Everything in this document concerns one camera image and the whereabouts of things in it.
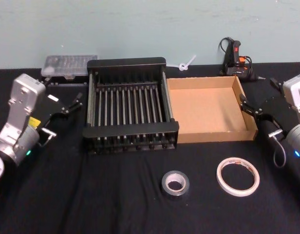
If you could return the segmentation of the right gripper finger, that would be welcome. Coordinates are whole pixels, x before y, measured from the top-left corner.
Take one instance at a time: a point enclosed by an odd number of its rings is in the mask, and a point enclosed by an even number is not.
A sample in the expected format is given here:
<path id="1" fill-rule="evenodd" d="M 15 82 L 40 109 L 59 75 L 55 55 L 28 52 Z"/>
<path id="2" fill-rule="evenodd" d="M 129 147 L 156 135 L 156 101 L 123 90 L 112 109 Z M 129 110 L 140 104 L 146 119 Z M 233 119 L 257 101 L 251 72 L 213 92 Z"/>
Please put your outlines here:
<path id="1" fill-rule="evenodd" d="M 283 84 L 280 83 L 278 80 L 275 78 L 270 78 L 270 85 L 276 89 L 280 94 L 283 94 Z"/>
<path id="2" fill-rule="evenodd" d="M 248 115 L 252 116 L 254 120 L 257 121 L 263 114 L 263 110 L 261 108 L 257 109 L 253 105 L 251 105 L 244 94 L 239 94 L 239 98 L 241 102 L 240 109 Z"/>

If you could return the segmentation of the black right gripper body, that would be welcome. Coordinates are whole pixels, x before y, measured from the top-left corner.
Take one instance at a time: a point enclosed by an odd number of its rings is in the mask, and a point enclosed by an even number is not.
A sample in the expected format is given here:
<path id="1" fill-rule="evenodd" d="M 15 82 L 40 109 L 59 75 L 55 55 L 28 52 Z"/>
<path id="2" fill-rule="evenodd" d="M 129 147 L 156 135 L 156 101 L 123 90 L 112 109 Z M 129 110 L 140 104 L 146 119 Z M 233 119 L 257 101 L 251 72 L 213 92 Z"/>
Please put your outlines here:
<path id="1" fill-rule="evenodd" d="M 258 121 L 272 122 L 276 127 L 282 129 L 285 137 L 297 125 L 297 114 L 283 96 L 265 100 L 260 109 L 262 109 L 262 113 L 258 116 Z"/>

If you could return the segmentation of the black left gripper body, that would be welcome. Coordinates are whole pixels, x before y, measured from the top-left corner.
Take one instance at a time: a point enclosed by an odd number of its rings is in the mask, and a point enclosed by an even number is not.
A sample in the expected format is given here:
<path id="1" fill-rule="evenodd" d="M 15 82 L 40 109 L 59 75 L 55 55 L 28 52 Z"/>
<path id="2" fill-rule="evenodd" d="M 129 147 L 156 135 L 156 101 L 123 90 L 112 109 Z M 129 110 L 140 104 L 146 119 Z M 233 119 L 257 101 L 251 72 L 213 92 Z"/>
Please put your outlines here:
<path id="1" fill-rule="evenodd" d="M 46 94 L 30 116 L 30 126 L 39 131 L 56 117 L 67 117 L 70 111 L 59 98 Z"/>

